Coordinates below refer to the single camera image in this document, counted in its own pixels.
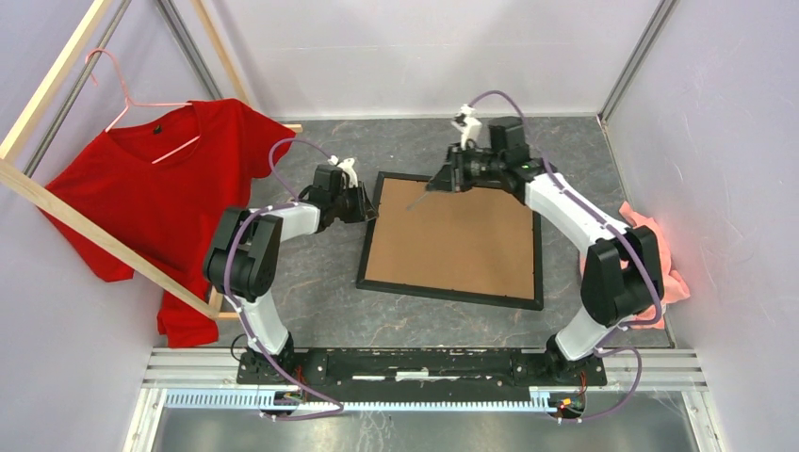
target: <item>metal rod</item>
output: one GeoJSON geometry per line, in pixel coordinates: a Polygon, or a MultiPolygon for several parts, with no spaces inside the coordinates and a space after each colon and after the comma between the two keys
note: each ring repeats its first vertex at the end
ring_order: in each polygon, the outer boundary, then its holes
{"type": "Polygon", "coordinates": [[[641,35],[641,38],[638,39],[635,49],[633,49],[632,54],[629,56],[629,60],[625,65],[624,70],[622,70],[618,80],[616,80],[616,84],[613,86],[613,89],[611,89],[611,94],[608,96],[608,100],[605,101],[605,104],[599,111],[599,118],[603,122],[606,122],[611,117],[613,110],[615,110],[615,108],[619,105],[619,101],[621,100],[625,91],[627,91],[627,88],[632,81],[632,77],[638,72],[638,69],[641,67],[641,63],[644,62],[644,58],[646,58],[646,55],[649,54],[649,49],[652,48],[652,43],[655,42],[655,39],[663,29],[663,24],[665,24],[666,20],[669,18],[669,16],[671,16],[677,1],[678,0],[660,0],[658,7],[652,14],[652,18],[649,19],[649,23],[644,29],[644,33],[641,35]]]}
{"type": "Polygon", "coordinates": [[[220,87],[217,85],[214,76],[205,64],[203,55],[200,53],[197,43],[194,42],[194,39],[188,32],[186,23],[184,23],[183,18],[180,17],[180,12],[178,12],[177,7],[172,0],[156,0],[155,3],[158,5],[158,9],[160,9],[161,14],[164,16],[164,20],[167,21],[172,35],[177,40],[181,50],[183,50],[188,63],[191,64],[191,68],[197,74],[197,78],[200,80],[200,83],[203,84],[208,96],[214,100],[221,99],[223,96],[220,87]]]}
{"type": "MultiPolygon", "coordinates": [[[[108,42],[111,40],[111,35],[114,34],[114,31],[117,29],[117,25],[120,24],[122,21],[122,16],[127,11],[128,5],[130,5],[131,0],[122,0],[120,6],[117,8],[117,12],[114,13],[114,17],[111,19],[111,22],[106,27],[106,31],[103,33],[103,37],[100,38],[100,41],[97,42],[97,47],[104,49],[108,45],[108,42]]],[[[56,113],[56,117],[50,122],[50,125],[47,127],[47,132],[44,133],[44,137],[41,138],[39,142],[39,146],[36,147],[36,151],[31,155],[30,159],[25,164],[23,173],[27,177],[33,176],[33,173],[36,172],[36,168],[39,167],[39,163],[41,163],[41,159],[47,153],[47,150],[50,149],[50,145],[53,143],[53,139],[56,138],[56,134],[58,130],[61,128],[61,124],[64,123],[64,120],[67,119],[67,115],[69,114],[70,110],[72,109],[75,101],[77,100],[78,94],[80,94],[80,90],[83,89],[84,85],[86,85],[87,80],[89,80],[89,76],[91,75],[91,71],[94,70],[94,66],[97,65],[97,60],[100,58],[100,54],[94,54],[89,58],[89,61],[83,66],[83,69],[78,75],[77,80],[75,80],[72,89],[70,89],[70,93],[64,102],[61,104],[61,107],[58,109],[58,113],[56,113]]]]}

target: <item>black frame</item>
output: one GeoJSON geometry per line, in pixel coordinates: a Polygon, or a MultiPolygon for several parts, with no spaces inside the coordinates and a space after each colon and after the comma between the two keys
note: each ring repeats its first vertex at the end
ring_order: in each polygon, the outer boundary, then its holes
{"type": "MultiPolygon", "coordinates": [[[[428,182],[430,180],[430,176],[404,174],[399,172],[378,172],[374,196],[372,197],[372,203],[375,205],[375,208],[378,209],[378,212],[380,212],[380,197],[383,193],[383,181],[385,179],[428,182]]],[[[499,189],[498,184],[478,184],[476,186],[499,189]]],[[[446,290],[434,287],[368,280],[367,265],[369,262],[369,253],[371,252],[372,247],[372,236],[374,235],[375,223],[376,221],[370,221],[367,226],[367,236],[364,239],[364,247],[361,251],[361,262],[358,266],[358,276],[355,279],[355,287],[359,289],[375,290],[378,292],[387,292],[391,294],[410,295],[413,297],[425,297],[429,299],[464,301],[467,303],[486,304],[503,308],[526,309],[531,311],[541,311],[544,309],[544,275],[541,258],[541,216],[537,212],[532,212],[532,258],[534,269],[533,290],[535,291],[532,299],[520,299],[516,297],[486,295],[474,292],[463,292],[459,290],[446,290]]]]}

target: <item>hanger hook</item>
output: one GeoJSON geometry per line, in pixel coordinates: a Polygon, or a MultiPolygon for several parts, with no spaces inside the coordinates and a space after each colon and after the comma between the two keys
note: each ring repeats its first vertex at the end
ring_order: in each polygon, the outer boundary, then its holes
{"type": "MultiPolygon", "coordinates": [[[[128,102],[130,102],[130,103],[134,104],[133,98],[130,97],[130,92],[127,90],[127,84],[124,81],[124,77],[122,77],[122,68],[120,68],[120,62],[117,60],[117,58],[114,56],[114,54],[108,52],[108,50],[106,50],[106,49],[101,49],[99,47],[95,48],[95,49],[91,49],[86,54],[86,63],[88,63],[89,59],[91,58],[91,56],[96,54],[97,52],[106,54],[106,55],[108,55],[109,58],[111,58],[111,61],[114,63],[114,70],[117,72],[117,77],[119,77],[119,79],[120,79],[120,86],[122,86],[122,93],[125,96],[125,103],[127,104],[128,102]]],[[[90,76],[91,76],[91,81],[96,86],[97,85],[97,77],[95,77],[93,73],[90,76]]]]}

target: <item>pink cloth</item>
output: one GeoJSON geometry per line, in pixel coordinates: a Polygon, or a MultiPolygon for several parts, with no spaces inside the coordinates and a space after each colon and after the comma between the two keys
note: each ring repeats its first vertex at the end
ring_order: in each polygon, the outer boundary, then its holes
{"type": "MultiPolygon", "coordinates": [[[[629,223],[632,227],[638,226],[647,226],[649,229],[655,233],[655,236],[658,238],[658,248],[660,250],[660,271],[663,273],[663,300],[661,301],[661,306],[663,306],[663,310],[665,311],[666,305],[674,303],[676,301],[680,301],[682,299],[686,299],[691,296],[691,291],[688,289],[688,285],[686,285],[685,281],[683,281],[682,277],[679,276],[679,273],[672,269],[672,252],[669,249],[669,244],[666,242],[665,237],[663,237],[663,231],[658,226],[658,223],[655,222],[654,219],[644,217],[643,215],[639,214],[632,210],[632,207],[629,206],[627,202],[622,204],[621,208],[619,209],[619,213],[624,217],[624,219],[629,223]]],[[[580,259],[579,263],[579,272],[582,274],[582,270],[585,268],[585,260],[580,259]]],[[[651,306],[646,311],[642,312],[640,315],[636,315],[636,320],[649,320],[655,316],[655,307],[651,306]]],[[[658,323],[654,325],[648,326],[637,326],[633,328],[657,328],[662,330],[665,328],[665,322],[661,319],[658,323]]]]}

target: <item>gray marbled surface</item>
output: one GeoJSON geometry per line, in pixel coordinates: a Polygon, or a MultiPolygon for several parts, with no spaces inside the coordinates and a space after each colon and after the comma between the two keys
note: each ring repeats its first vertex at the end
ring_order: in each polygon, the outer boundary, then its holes
{"type": "MultiPolygon", "coordinates": [[[[307,121],[302,137],[340,156],[357,158],[356,170],[371,195],[379,170],[433,174],[447,144],[458,138],[446,119],[307,121]]],[[[531,120],[529,142],[546,147],[553,164],[586,198],[618,218],[624,195],[602,132],[593,118],[531,120]]],[[[278,164],[302,189],[324,159],[295,144],[278,164]]],[[[253,182],[251,206],[284,202],[274,177],[253,182]]],[[[366,225],[336,223],[323,234],[299,237],[280,249],[272,291],[278,312],[298,347],[542,347],[580,306],[578,254],[542,220],[545,309],[541,312],[424,299],[355,288],[366,225]]],[[[242,332],[220,321],[218,345],[242,332]]],[[[616,344],[668,347],[664,331],[628,331],[616,344]]]]}

